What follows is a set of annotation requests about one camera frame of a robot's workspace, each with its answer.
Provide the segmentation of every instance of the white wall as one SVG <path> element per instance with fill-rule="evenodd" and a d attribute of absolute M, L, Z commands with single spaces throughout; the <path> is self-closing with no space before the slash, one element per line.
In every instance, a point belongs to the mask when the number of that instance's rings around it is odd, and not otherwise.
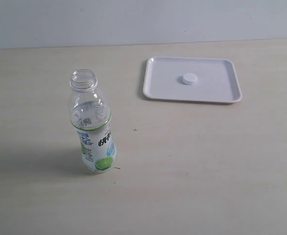
<path fill-rule="evenodd" d="M 287 38 L 287 0 L 0 0 L 0 48 Z"/>

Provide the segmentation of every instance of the plastic bottle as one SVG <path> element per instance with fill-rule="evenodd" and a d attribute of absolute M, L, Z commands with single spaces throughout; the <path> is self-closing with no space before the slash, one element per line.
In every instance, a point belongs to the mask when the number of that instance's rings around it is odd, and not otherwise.
<path fill-rule="evenodd" d="M 81 142 L 88 170 L 103 173 L 116 161 L 117 150 L 110 134 L 110 104 L 90 70 L 77 70 L 70 77 L 70 121 Z"/>

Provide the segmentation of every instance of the table surface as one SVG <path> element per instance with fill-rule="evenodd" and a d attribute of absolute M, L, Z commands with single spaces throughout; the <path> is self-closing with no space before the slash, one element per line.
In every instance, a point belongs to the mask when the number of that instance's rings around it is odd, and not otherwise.
<path fill-rule="evenodd" d="M 229 59 L 243 99 L 148 100 L 152 56 Z M 80 68 L 111 102 L 120 169 L 100 175 L 66 109 Z M 4 234 L 287 235 L 287 39 L 0 50 Z"/>

